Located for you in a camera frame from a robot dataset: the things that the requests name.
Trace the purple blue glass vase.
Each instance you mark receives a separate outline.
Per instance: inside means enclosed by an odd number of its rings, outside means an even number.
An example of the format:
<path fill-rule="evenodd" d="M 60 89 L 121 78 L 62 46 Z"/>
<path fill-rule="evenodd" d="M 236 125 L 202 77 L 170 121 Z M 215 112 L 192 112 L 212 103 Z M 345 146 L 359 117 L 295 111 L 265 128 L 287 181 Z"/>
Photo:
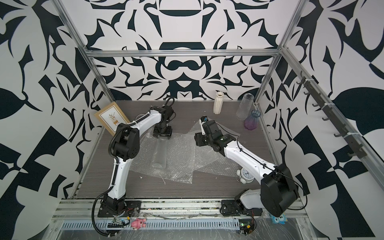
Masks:
<path fill-rule="evenodd" d="M 259 110 L 252 110 L 251 114 L 245 119 L 244 127 L 247 130 L 255 130 L 258 127 L 261 113 Z"/>

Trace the iridescent bubble wrap bundle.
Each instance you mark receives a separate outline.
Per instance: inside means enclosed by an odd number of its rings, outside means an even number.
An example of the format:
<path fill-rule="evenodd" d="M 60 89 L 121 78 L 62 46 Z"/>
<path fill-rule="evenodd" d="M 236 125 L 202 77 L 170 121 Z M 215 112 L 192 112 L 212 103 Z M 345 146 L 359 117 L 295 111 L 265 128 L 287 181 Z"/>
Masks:
<path fill-rule="evenodd" d="M 195 148 L 195 170 L 203 173 L 235 177 L 241 167 L 232 160 L 215 152 L 211 147 Z"/>

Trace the bubble wrap around white vase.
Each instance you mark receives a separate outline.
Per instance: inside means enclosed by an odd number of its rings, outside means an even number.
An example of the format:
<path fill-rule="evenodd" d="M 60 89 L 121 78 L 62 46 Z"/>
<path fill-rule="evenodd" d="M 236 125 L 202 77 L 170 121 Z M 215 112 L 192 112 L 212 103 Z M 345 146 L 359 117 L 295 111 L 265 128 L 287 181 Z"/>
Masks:
<path fill-rule="evenodd" d="M 193 183 L 194 171 L 211 163 L 206 146 L 196 146 L 193 135 L 173 134 L 167 145 L 167 179 Z"/>

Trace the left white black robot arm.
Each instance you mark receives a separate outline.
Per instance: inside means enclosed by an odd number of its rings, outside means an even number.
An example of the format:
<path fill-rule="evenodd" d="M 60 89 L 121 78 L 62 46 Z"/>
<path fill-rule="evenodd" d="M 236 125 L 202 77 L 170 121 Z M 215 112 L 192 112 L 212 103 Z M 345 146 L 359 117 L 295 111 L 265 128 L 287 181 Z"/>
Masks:
<path fill-rule="evenodd" d="M 118 125 L 108 153 L 114 158 L 114 169 L 108 190 L 101 194 L 101 209 L 108 216 L 121 216 L 127 211 L 125 205 L 126 184 L 131 164 L 140 151 L 140 138 L 150 128 L 154 128 L 154 136 L 170 139 L 172 127 L 169 122 L 175 118 L 172 106 L 153 106 L 138 120 L 129 124 Z"/>

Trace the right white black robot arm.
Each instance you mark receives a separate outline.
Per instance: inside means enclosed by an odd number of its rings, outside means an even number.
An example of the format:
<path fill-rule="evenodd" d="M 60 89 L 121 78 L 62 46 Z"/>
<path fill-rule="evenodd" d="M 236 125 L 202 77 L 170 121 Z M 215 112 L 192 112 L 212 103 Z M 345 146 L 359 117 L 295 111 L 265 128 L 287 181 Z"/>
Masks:
<path fill-rule="evenodd" d="M 276 166 L 245 148 L 238 136 L 222 133 L 214 120 L 199 119 L 201 132 L 195 134 L 198 147 L 209 146 L 215 152 L 234 161 L 245 169 L 261 186 L 240 195 L 246 209 L 264 208 L 274 217 L 280 217 L 299 198 L 298 184 L 285 164 Z"/>

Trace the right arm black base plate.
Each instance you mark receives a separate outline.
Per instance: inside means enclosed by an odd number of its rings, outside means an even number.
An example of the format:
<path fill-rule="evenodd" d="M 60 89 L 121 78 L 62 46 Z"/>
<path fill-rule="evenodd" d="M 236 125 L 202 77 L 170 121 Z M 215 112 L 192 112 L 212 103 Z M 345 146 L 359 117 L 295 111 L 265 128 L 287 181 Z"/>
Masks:
<path fill-rule="evenodd" d="M 220 213 L 224 217 L 229 217 L 229 216 L 260 217 L 263 214 L 263 209 L 260 209 L 260 208 L 246 209 L 246 207 L 239 200 L 222 200 Z"/>

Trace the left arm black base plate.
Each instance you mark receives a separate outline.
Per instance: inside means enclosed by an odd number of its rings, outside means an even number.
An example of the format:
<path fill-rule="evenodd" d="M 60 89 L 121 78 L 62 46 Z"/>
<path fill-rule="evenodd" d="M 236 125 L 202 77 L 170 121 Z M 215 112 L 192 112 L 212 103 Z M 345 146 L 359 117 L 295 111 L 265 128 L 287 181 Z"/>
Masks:
<path fill-rule="evenodd" d="M 102 201 L 97 216 L 99 218 L 138 217 L 141 211 L 141 205 L 141 201 Z"/>

